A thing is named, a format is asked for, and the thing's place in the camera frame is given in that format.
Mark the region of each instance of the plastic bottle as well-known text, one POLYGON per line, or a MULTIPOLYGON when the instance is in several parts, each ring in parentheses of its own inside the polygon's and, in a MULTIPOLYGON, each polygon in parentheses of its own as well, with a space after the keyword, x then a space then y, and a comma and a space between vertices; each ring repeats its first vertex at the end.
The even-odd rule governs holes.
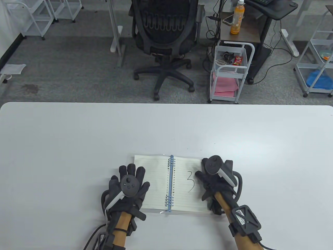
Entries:
POLYGON ((235 12, 233 14, 232 25, 230 29, 231 34, 238 34, 240 31, 240 25, 242 23, 243 15, 244 15, 245 7, 244 0, 238 0, 238 4, 235 8, 235 12))

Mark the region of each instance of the blue spiral binding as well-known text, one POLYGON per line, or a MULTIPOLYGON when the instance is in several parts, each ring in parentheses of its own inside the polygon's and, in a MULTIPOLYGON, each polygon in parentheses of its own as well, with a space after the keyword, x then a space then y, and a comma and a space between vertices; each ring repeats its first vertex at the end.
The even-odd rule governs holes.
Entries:
POLYGON ((173 206, 173 199, 174 197, 172 196, 172 174, 173 174, 173 168, 176 160, 174 159, 173 155, 170 156, 170 159, 168 160, 168 168, 169 168, 169 192, 168 195, 166 196, 166 206, 167 206, 167 211, 171 212, 171 207, 173 206))

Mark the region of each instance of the black baseboard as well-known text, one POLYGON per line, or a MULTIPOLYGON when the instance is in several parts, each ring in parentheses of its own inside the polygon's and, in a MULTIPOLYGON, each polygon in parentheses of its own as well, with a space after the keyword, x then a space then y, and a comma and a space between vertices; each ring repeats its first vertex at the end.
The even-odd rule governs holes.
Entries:
POLYGON ((14 42, 9 46, 7 51, 3 54, 3 56, 0 58, 0 70, 3 68, 3 66, 6 65, 10 57, 14 54, 15 50, 18 48, 18 46, 21 44, 23 40, 23 36, 20 33, 17 38, 14 40, 14 42))

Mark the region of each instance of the lined paper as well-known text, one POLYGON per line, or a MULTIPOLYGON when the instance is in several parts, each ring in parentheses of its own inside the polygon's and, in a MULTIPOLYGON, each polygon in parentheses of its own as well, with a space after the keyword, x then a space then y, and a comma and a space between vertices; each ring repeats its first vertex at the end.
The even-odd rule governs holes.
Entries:
POLYGON ((203 185, 194 175, 196 171, 201 171, 201 160, 175 157, 174 170, 172 210, 210 213, 207 202, 201 201, 205 192, 203 185))
POLYGON ((146 169, 144 182, 149 181, 150 187, 146 193, 142 208, 167 209, 166 195, 169 190, 168 156, 136 155, 134 164, 146 169))

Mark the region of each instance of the smartphone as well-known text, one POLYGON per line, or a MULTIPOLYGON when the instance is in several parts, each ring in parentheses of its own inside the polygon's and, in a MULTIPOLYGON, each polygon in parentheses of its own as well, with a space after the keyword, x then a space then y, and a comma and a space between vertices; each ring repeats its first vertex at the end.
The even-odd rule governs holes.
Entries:
POLYGON ((226 25, 231 26, 232 25, 232 20, 233 20, 233 14, 231 16, 228 16, 225 19, 223 19, 222 22, 225 23, 226 25))

